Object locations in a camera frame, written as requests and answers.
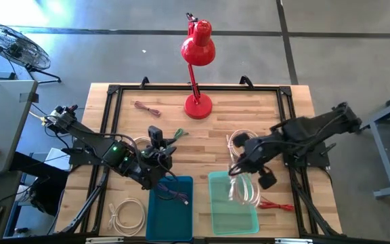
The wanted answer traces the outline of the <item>black chair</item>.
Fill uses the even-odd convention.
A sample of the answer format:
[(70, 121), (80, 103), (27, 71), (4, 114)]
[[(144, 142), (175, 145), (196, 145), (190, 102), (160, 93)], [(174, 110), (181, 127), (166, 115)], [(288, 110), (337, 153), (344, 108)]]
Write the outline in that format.
[(32, 206), (43, 213), (57, 216), (69, 171), (48, 165), (20, 152), (14, 154), (9, 169), (37, 177), (29, 190)]

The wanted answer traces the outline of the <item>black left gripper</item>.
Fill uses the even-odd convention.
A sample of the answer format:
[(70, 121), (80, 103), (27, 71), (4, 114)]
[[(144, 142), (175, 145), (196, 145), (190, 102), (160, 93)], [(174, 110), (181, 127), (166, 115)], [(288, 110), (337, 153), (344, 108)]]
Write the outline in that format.
[(144, 164), (147, 169), (144, 176), (148, 180), (160, 180), (172, 168), (172, 155), (177, 150), (176, 146), (168, 145), (166, 148), (154, 148), (147, 146), (144, 149)]

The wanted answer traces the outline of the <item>grey side table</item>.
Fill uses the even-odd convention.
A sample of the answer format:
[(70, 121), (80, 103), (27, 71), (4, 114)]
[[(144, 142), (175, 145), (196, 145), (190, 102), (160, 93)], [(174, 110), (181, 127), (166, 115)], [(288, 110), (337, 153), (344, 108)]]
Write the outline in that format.
[(0, 173), (8, 171), (31, 104), (38, 100), (36, 81), (0, 81)]

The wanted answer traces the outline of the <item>black metal rig frame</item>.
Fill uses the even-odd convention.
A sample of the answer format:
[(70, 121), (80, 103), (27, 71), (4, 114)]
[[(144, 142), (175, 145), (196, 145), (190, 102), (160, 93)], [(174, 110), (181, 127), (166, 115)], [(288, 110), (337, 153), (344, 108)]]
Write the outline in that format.
[[(92, 83), (83, 111), (82, 123), (94, 131), (99, 131), (106, 106), (107, 91), (110, 85), (128, 85), (139, 88), (136, 83)], [(117, 133), (127, 134), (132, 138), (147, 136), (147, 128), (155, 125), (163, 130), (164, 137), (170, 138), (178, 128), (189, 132), (176, 141), (178, 149), (173, 154), (172, 172), (178, 176), (191, 176), (194, 181), (193, 233), (194, 237), (221, 237), (213, 233), (211, 224), (211, 206), (208, 175), (211, 171), (225, 171), (230, 160), (227, 148), (227, 134), (238, 129), (250, 129), (258, 135), (268, 134), (269, 128), (280, 122), (280, 112), (276, 93), (255, 91), (244, 85), (212, 84), (218, 88), (238, 87), (242, 91), (212, 91), (209, 85), (201, 84), (200, 89), (213, 101), (213, 112), (204, 120), (195, 120), (186, 116), (183, 103), (191, 90), (169, 90), (181, 84), (150, 83), (144, 90), (123, 90), (120, 116), (116, 126)], [(296, 116), (314, 116), (311, 94), (307, 85), (289, 86)], [(139, 100), (145, 105), (161, 111), (160, 117), (154, 117), (144, 110), (133, 107)], [(294, 204), (289, 174), (282, 157), (269, 163), (278, 179), (278, 183), (262, 196), (280, 204)], [(76, 216), (85, 202), (87, 188), (93, 167), (83, 165), (68, 177), (66, 191), (62, 199), (62, 208), (56, 222), (56, 231), (65, 228)], [(341, 224), (334, 200), (334, 194), (328, 175), (320, 169), (309, 168), (309, 187), (314, 205), (325, 220), (341, 233)], [(126, 198), (139, 199), (147, 208), (149, 194), (133, 180), (110, 173), (105, 189), (104, 208), (101, 212), (99, 234), (101, 236), (119, 235), (115, 229), (108, 228), (110, 220), (109, 204), (118, 205)], [(281, 209), (257, 209), (259, 232), (251, 235), (232, 235), (225, 237), (299, 237), (297, 219), (294, 212)]]

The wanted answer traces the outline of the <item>translucent light green tray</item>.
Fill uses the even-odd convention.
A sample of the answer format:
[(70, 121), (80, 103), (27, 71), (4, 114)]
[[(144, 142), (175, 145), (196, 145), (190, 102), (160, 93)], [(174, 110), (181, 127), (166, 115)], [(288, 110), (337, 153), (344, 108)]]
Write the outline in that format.
[(215, 235), (246, 235), (259, 232), (253, 205), (230, 200), (231, 182), (226, 171), (209, 174), (212, 229)]

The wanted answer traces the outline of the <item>grey metal table frame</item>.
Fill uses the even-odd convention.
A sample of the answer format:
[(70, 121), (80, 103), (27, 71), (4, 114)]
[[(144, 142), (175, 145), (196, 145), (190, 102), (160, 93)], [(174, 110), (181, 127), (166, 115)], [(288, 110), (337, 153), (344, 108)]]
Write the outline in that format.
[[(373, 115), (370, 116), (368, 120), (364, 122), (364, 124), (360, 127), (360, 131), (363, 131), (365, 129), (369, 129), (372, 132), (374, 141), (376, 143), (376, 147), (378, 150), (378, 153), (381, 157), (383, 167), (385, 169), (387, 178), (390, 183), (390, 160), (387, 155), (387, 150), (383, 144), (381, 135), (378, 131), (378, 125), (379, 123), (389, 121), (387, 118), (390, 117), (390, 100), (385, 102), (385, 107), (380, 109), (379, 111), (375, 112)], [(383, 197), (390, 197), (390, 187), (382, 188), (380, 190), (376, 190), (373, 192), (374, 197), (376, 199), (381, 199)]]

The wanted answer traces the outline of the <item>dark blue plastic tray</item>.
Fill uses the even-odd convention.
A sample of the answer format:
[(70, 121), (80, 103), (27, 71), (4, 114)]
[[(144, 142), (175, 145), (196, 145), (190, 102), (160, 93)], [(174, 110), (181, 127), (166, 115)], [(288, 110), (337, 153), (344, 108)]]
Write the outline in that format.
[(150, 191), (146, 239), (189, 242), (194, 235), (194, 181), (190, 176), (167, 176)]

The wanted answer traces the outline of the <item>black floor fan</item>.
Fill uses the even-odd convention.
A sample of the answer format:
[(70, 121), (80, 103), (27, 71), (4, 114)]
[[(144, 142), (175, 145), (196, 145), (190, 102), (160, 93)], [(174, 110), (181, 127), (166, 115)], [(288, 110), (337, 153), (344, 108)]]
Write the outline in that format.
[(21, 32), (2, 24), (0, 24), (0, 56), (10, 65), (15, 63), (25, 68), (31, 78), (33, 78), (32, 73), (53, 77), (52, 80), (39, 81), (39, 84), (62, 82), (59, 76), (45, 72), (51, 66), (51, 60), (40, 45)]

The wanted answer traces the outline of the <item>red desk lamp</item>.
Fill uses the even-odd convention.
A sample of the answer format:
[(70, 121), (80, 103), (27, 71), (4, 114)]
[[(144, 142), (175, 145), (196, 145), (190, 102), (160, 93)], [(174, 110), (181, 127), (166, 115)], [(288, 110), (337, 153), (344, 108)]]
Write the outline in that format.
[(181, 56), (187, 62), (192, 86), (192, 95), (184, 103), (187, 116), (192, 119), (205, 119), (213, 109), (211, 99), (202, 94), (194, 76), (194, 66), (206, 66), (215, 59), (215, 44), (211, 39), (213, 28), (205, 19), (198, 19), (191, 13), (186, 13), (188, 19), (188, 34), (181, 45)]

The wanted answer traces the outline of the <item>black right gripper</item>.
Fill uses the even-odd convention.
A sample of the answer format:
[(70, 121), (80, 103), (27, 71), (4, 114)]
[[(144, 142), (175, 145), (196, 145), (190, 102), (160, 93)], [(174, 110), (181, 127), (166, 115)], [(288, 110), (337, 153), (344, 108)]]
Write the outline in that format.
[(228, 176), (237, 176), (241, 171), (259, 171), (265, 163), (281, 153), (283, 136), (272, 132), (268, 136), (249, 138), (247, 133), (236, 136), (232, 143), (244, 147), (235, 166), (228, 170)]

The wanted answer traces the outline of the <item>white paper sheet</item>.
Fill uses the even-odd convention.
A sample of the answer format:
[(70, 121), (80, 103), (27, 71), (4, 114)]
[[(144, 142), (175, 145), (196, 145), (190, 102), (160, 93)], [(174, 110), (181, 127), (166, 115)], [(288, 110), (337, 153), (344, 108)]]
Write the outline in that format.
[(70, 155), (60, 149), (51, 148), (44, 163), (56, 167), (61, 170), (68, 171), (70, 169)]

